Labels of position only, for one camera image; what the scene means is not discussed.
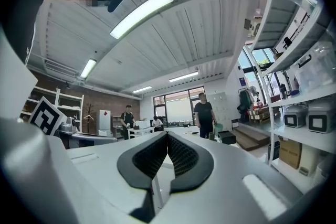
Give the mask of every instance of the ceiling light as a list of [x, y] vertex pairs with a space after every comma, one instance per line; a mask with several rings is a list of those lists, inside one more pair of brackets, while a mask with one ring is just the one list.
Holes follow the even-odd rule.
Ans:
[[87, 64], [85, 65], [82, 74], [80, 75], [82, 78], [86, 78], [93, 67], [96, 65], [97, 61], [93, 59], [89, 59]]
[[194, 73], [190, 73], [188, 75], [184, 75], [184, 76], [181, 76], [181, 77], [177, 77], [175, 79], [170, 79], [169, 82], [174, 82], [176, 80], [180, 80], [180, 79], [185, 79], [185, 78], [189, 78], [189, 77], [192, 77], [192, 76], [196, 76], [198, 75], [198, 71], [194, 72]]
[[132, 26], [137, 24], [146, 16], [150, 15], [157, 9], [167, 5], [174, 0], [147, 0], [145, 3], [141, 4], [129, 15], [126, 16], [118, 25], [111, 31], [110, 35], [116, 39], [120, 38], [125, 34]]
[[147, 87], [145, 87], [145, 88], [142, 88], [142, 89], [138, 89], [138, 90], [136, 90], [136, 91], [132, 91], [133, 93], [136, 93], [136, 92], [141, 92], [141, 91], [144, 91], [144, 90], [148, 90], [148, 89], [151, 89], [152, 87], [150, 87], [150, 86], [147, 86]]

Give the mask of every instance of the air vent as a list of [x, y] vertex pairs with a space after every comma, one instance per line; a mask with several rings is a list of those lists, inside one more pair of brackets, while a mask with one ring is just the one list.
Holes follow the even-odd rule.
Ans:
[[60, 74], [63, 74], [63, 75], [67, 75], [69, 77], [75, 77], [77, 71], [73, 68], [70, 68], [70, 67], [66, 67], [66, 66], [63, 66], [61, 64], [58, 64], [58, 63], [55, 63], [54, 61], [51, 62], [51, 61], [48, 61], [48, 60], [45, 60], [45, 68], [49, 70], [52, 70], [54, 72], [57, 72], [57, 73], [60, 73]]

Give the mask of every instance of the metal shelving rack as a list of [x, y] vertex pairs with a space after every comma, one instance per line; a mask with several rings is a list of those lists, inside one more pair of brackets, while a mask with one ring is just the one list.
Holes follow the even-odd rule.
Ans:
[[[45, 93], [47, 95], [54, 95], [55, 96], [54, 106], [56, 108], [58, 108], [59, 110], [69, 110], [69, 111], [78, 112], [79, 113], [79, 119], [76, 120], [76, 122], [79, 123], [80, 131], [82, 130], [82, 112], [83, 112], [84, 95], [82, 95], [82, 97], [76, 97], [76, 96], [73, 96], [73, 95], [68, 95], [68, 94], [61, 93], [60, 89], [56, 89], [56, 91], [50, 91], [50, 90], [47, 90], [47, 89], [44, 89], [44, 88], [41, 88], [41, 87], [34, 87], [33, 91], [34, 90], [38, 91], [38, 92], [41, 92], [42, 94]], [[68, 107], [68, 106], [59, 105], [59, 100], [61, 98], [65, 98], [65, 99], [69, 99], [69, 100], [72, 100], [72, 101], [80, 102], [79, 103], [80, 108], [71, 108], [71, 107]], [[27, 102], [37, 104], [39, 102], [39, 100], [34, 100], [34, 99], [31, 99], [31, 98], [28, 98]], [[22, 111], [21, 115], [31, 116], [31, 112]]]
[[[246, 46], [246, 51], [250, 55], [251, 60], [254, 62], [254, 65], [257, 69], [258, 74], [261, 77], [262, 87], [265, 89], [267, 103], [269, 104], [269, 114], [271, 122], [271, 150], [269, 158], [269, 166], [273, 166], [280, 173], [282, 173], [289, 181], [293, 183], [301, 192], [306, 193], [312, 187], [312, 180], [314, 174], [310, 176], [305, 176], [299, 173], [298, 170], [293, 169], [280, 159], [273, 160], [274, 155], [274, 144], [275, 144], [275, 135], [286, 137], [288, 139], [306, 144], [320, 150], [326, 151], [328, 153], [336, 154], [336, 131], [332, 131], [328, 134], [320, 134], [315, 132], [310, 132], [306, 127], [302, 128], [290, 128], [286, 126], [277, 127], [274, 122], [274, 113], [273, 108], [290, 105], [295, 103], [306, 102], [314, 100], [317, 98], [326, 97], [331, 94], [336, 93], [336, 83], [329, 84], [326, 86], [321, 86], [315, 90], [312, 90], [308, 93], [301, 93], [295, 95], [294, 97], [289, 97], [284, 100], [279, 100], [272, 103], [270, 101], [270, 95], [268, 92], [268, 84], [271, 82], [271, 79], [268, 81], [265, 79], [265, 76], [272, 74], [278, 71], [288, 70], [292, 64], [294, 64], [301, 56], [304, 55], [325, 33], [330, 21], [331, 16], [327, 11], [327, 8], [324, 5], [323, 0], [318, 0], [318, 3], [311, 14], [309, 20], [307, 21], [305, 27], [298, 34], [292, 44], [288, 49], [264, 72], [261, 71], [259, 65], [257, 64], [256, 59], [254, 58], [252, 52], [253, 50], [260, 48], [275, 48], [281, 41], [281, 38], [273, 38], [269, 41], [269, 46], [264, 40], [260, 40], [267, 31], [265, 31], [265, 26], [269, 22], [272, 24], [283, 24], [281, 22], [282, 18], [280, 16], [274, 16], [272, 5], [274, 3], [281, 3], [282, 0], [268, 0], [264, 17], [260, 24], [260, 34], [256, 36], [253, 45], [249, 49]], [[283, 25], [285, 29], [288, 29], [289, 25]]]

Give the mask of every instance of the window frame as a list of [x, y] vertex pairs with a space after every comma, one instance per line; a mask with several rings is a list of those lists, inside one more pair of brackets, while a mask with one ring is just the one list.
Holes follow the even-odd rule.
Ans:
[[[194, 112], [194, 107], [193, 107], [193, 101], [197, 101], [197, 100], [199, 100], [200, 98], [197, 97], [197, 98], [193, 98], [193, 99], [191, 99], [190, 91], [191, 91], [191, 90], [194, 90], [194, 89], [198, 89], [198, 88], [203, 88], [203, 92], [205, 93], [204, 85], [202, 85], [202, 86], [194, 87], [194, 88], [187, 89], [187, 90], [176, 91], [176, 92], [171, 92], [171, 93], [164, 94], [164, 95], [154, 96], [154, 97], [153, 97], [154, 115], [156, 115], [156, 114], [155, 114], [155, 109], [156, 109], [157, 107], [164, 106], [165, 113], [166, 113], [166, 116], [165, 116], [165, 118], [166, 118], [166, 126], [165, 126], [165, 127], [166, 127], [166, 128], [177, 128], [177, 127], [181, 127], [181, 126], [168, 126], [168, 122], [169, 122], [169, 120], [168, 120], [168, 116], [167, 116], [167, 106], [166, 106], [167, 101], [166, 101], [166, 96], [167, 96], [167, 95], [170, 95], [170, 94], [175, 94], [175, 93], [179, 93], [179, 92], [185, 92], [185, 91], [188, 91], [188, 96], [189, 96], [189, 101], [190, 101], [190, 109], [191, 109], [191, 116], [192, 116], [192, 119], [193, 119], [193, 125], [192, 125], [192, 126], [196, 126], [196, 125], [195, 125], [195, 119], [194, 119], [195, 112]], [[158, 105], [155, 105], [155, 98], [157, 98], [157, 97], [161, 97], [161, 96], [164, 97], [164, 104], [158, 104]]]

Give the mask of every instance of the ceiling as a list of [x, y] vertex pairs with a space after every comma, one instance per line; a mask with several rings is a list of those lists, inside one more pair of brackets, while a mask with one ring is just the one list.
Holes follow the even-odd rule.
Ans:
[[[124, 0], [113, 13], [65, 0], [45, 1], [36, 20], [29, 66], [72, 83], [131, 93], [174, 87], [168, 79], [199, 71], [196, 80], [226, 77], [236, 63], [260, 0], [174, 0], [120, 39], [110, 31], [146, 0]], [[88, 59], [97, 65], [85, 82]], [[46, 59], [57, 68], [46, 68]], [[59, 71], [64, 68], [67, 75]]]

